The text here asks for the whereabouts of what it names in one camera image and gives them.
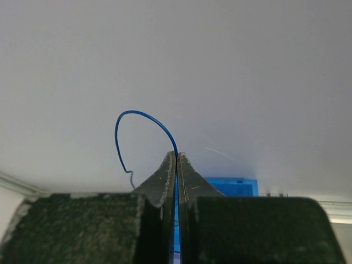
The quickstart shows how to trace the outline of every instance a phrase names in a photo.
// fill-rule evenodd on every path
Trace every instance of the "wire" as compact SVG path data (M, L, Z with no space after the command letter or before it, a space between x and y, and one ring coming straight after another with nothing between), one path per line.
M130 173L131 174L131 177L130 177L130 182L131 182L131 186L133 187L133 189L136 189L136 187L134 186L133 184L133 171L132 170L126 170L126 166L125 164L123 163L123 160L121 158L121 152L120 152L120 147L119 147L119 142L118 142L118 138L117 138L117 130L119 128L119 124L120 124L120 121L121 121L121 118L126 115L126 114L139 114L140 116L143 116L143 117L146 117L148 118L149 120L152 120L154 123L156 123L159 127L162 128L162 130L164 130L164 132L168 135L169 139L171 140L171 143L174 147L174 151L175 151L175 156L177 158L177 146L176 146L176 142L174 140L174 138L172 137L171 133L169 132L169 130L157 119L155 119L154 117L152 117L151 115L148 115L147 113L144 113L142 111L137 111L137 110L128 110L128 111L125 111L125 112L122 112L119 117L117 118L117 121L116 121L116 126L115 126L115 144L116 144L116 149L117 149L117 154L119 155L119 159L120 159L120 163L124 169L124 171L126 173Z

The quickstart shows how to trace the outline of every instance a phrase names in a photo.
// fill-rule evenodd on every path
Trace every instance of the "curved wire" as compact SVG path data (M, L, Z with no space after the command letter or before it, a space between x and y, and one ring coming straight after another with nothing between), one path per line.
M133 184L133 171L132 170L126 170L126 166L123 163L122 157L121 157L121 152L120 152L120 147L119 147L119 142L118 142L118 138L117 138L117 130L119 128L119 124L121 121L121 118L126 115L126 114L139 114L140 116L146 117L149 120L152 120L154 123L156 123L159 127L162 128L162 130L164 130L164 132L168 135L169 139L171 140L171 143L174 147L174 151L175 151L175 156L177 158L177 146L176 146L176 142L174 140L174 138L172 137L171 133L169 132L169 130L157 119L155 119L154 117L152 117L151 115L148 115L147 113L144 113L142 111L137 111L137 110L128 110L125 112L122 112L119 117L117 118L116 121L116 126L115 126L115 144L116 144L116 149L117 149L117 154L119 155L119 159L120 159L120 163L123 167L123 170L126 173L131 173L131 177L130 177L130 182L131 182L131 186L133 187L133 189L136 189L136 187Z

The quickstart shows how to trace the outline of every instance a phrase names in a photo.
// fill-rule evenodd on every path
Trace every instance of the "scratch on surface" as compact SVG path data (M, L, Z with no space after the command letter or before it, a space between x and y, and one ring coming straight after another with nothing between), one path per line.
M212 148L209 148L209 147L205 147L207 150L211 150L211 151L213 151L213 152L215 152L215 153L218 153L218 154L220 154L220 155L223 155L223 156L225 156L225 157L228 157L230 160L233 160L234 162L237 162L237 163L240 163L239 161L237 161L237 160L235 160L233 157L231 157L231 156L229 156L229 155L227 155L227 154L225 154L225 153L223 153L223 152L220 152L220 151L217 151L217 150L213 150Z

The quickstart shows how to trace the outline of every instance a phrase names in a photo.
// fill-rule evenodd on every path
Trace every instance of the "blue wire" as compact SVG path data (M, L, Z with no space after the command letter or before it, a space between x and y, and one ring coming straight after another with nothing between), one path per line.
M116 144L116 149L117 149L117 154L119 155L119 159L120 159L120 163L124 169L124 171L126 173L131 173L131 177L130 177L130 182L131 182L131 186L133 187L133 189L136 189L136 187L134 186L133 184L133 171L132 170L126 170L126 167L125 167L125 164L123 163L123 160L121 158L121 152L120 152L120 147L119 147L119 142L118 142L118 139L117 139L117 130L119 128L119 124L120 124L120 121L121 121L121 118L126 115L126 114L139 114L143 117L146 117L150 120L152 120L154 123L156 123L159 127L162 128L162 130L164 130L164 132L168 135L168 137L170 138L171 140L171 143L174 147L174 151L175 151L175 155L176 155L176 158L177 158L177 146L176 146L176 142L174 140L174 138L172 137L171 133L169 132L169 130L167 130L167 128L157 119L155 119L154 117L152 117L151 115L148 115L147 113L144 113L142 111L137 111L137 110L128 110L128 111L125 111L123 113L121 113L116 121L116 126L115 126L115 144Z

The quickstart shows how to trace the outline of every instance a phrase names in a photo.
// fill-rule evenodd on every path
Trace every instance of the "blue cable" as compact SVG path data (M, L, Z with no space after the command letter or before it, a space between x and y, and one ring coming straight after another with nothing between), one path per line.
M177 146L176 146L176 143L175 143L175 140L174 138L172 137L171 133L169 132L169 130L157 119L155 119L154 117L152 117L151 115L148 115L147 113L144 113L142 111L137 111L137 110L128 110L128 111L125 111L123 113L120 114L120 116L118 117L117 121L116 121L116 126L115 126L115 144L116 144L116 149L117 149L117 154L119 155L119 159L120 159L120 162L121 162L121 165L124 169L124 171L126 173L131 173L131 177L130 177L130 182L131 182L131 186L133 187L133 189L136 189L136 187L134 186L133 184L133 171L132 170L126 170L126 167L125 167L125 164L123 163L123 160L121 158L121 152L120 152L120 147L119 147L119 142L118 142L118 139L117 139L117 130L119 128L119 124L120 124L120 121L121 121L121 118L126 115L126 114L139 114L143 117L146 117L150 120L152 120L154 123L156 123L159 127L162 128L162 130L164 130L164 132L168 135L168 137L170 138L171 140L171 143L174 147L174 151L175 151L175 155L176 155L176 158L177 158Z

